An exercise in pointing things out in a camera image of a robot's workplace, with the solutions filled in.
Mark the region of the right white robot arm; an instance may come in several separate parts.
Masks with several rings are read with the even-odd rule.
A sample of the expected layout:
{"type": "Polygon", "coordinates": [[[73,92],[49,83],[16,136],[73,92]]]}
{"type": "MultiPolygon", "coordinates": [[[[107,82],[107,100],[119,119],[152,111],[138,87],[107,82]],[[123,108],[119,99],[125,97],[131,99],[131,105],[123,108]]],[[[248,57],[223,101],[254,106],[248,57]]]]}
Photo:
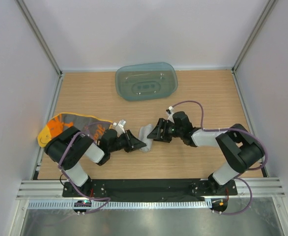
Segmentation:
{"type": "Polygon", "coordinates": [[[187,146],[219,148],[225,163],[208,177],[208,189],[212,194],[221,194],[226,185],[265,156],[261,143],[241,124],[230,128],[205,130],[194,127],[184,111],[167,110],[167,119],[160,118],[147,135],[148,139],[170,143],[180,138],[187,146]]]}

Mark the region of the orange grey towel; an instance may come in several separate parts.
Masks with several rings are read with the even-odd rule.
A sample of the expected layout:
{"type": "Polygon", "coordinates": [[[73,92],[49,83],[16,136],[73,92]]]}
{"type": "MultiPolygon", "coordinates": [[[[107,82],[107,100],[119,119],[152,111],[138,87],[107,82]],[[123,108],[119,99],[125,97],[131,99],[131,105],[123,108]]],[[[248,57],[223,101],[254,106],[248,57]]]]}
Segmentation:
{"type": "Polygon", "coordinates": [[[39,146],[44,148],[50,140],[72,126],[97,141],[107,129],[111,128],[112,124],[113,122],[110,120],[100,119],[95,116],[63,112],[46,123],[38,134],[37,141],[39,146]]]}

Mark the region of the grey panda towel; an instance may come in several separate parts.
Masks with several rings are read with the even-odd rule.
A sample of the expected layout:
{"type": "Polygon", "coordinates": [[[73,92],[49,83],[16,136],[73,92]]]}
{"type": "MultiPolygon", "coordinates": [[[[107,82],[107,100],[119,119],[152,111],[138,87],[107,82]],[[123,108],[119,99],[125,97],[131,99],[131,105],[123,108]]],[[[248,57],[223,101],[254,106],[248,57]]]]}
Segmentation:
{"type": "Polygon", "coordinates": [[[153,131],[153,129],[154,129],[154,126],[152,124],[148,124],[140,128],[138,139],[146,144],[145,147],[140,148],[140,151],[150,152],[153,139],[149,139],[147,136],[153,131]]]}

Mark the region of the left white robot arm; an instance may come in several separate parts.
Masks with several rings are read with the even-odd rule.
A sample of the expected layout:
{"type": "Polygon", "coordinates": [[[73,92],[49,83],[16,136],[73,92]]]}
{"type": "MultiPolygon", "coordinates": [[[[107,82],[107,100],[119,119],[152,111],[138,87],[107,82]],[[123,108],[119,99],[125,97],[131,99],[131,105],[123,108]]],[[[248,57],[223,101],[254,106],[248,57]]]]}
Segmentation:
{"type": "Polygon", "coordinates": [[[124,130],[125,121],[121,120],[115,128],[109,128],[99,140],[72,126],[52,138],[44,147],[45,153],[58,164],[79,196],[90,196],[91,178],[80,165],[85,155],[90,161],[101,166],[112,152],[124,150],[126,153],[146,147],[146,143],[136,138],[130,130],[124,130]]]}

